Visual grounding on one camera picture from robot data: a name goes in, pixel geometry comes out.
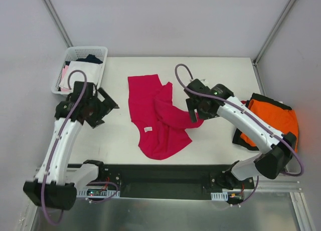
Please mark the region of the magenta t shirt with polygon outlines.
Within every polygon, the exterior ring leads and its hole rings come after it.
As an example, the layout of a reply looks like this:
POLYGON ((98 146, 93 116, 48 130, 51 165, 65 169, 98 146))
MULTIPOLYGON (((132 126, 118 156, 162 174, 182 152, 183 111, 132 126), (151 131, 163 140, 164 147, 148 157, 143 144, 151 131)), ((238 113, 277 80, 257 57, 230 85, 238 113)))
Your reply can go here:
POLYGON ((199 128, 189 113, 173 105, 173 84, 163 85, 157 74, 127 78, 128 107, 132 123, 138 128, 138 146, 145 156, 164 160, 180 152, 192 139, 186 129, 199 128))

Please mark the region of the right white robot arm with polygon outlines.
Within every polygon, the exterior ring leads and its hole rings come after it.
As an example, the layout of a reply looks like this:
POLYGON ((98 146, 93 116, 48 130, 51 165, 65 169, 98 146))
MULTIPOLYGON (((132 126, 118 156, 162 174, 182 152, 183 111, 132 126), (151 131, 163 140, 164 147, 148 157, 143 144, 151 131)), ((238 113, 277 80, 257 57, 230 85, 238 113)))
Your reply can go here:
POLYGON ((239 187, 254 176, 276 179, 293 157, 296 136, 281 131, 262 121, 250 111, 234 93, 222 84, 213 88, 194 79, 185 89, 186 104, 192 122, 222 117, 250 138, 260 154, 243 161, 235 161, 215 177, 215 183, 229 190, 239 187))

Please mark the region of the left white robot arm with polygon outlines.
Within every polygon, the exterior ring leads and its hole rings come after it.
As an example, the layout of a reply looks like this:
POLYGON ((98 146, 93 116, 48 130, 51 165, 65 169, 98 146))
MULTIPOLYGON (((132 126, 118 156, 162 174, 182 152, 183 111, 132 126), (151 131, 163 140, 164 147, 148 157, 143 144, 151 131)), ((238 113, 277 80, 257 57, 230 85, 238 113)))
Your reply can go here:
POLYGON ((90 182, 101 185, 107 180, 104 163, 97 160, 85 160, 71 178, 67 178, 66 172, 83 124, 96 128, 117 108, 103 88, 90 82, 74 83, 73 92, 56 106, 54 132, 43 164, 34 179, 24 183, 23 191, 33 204, 70 210, 79 190, 90 182))

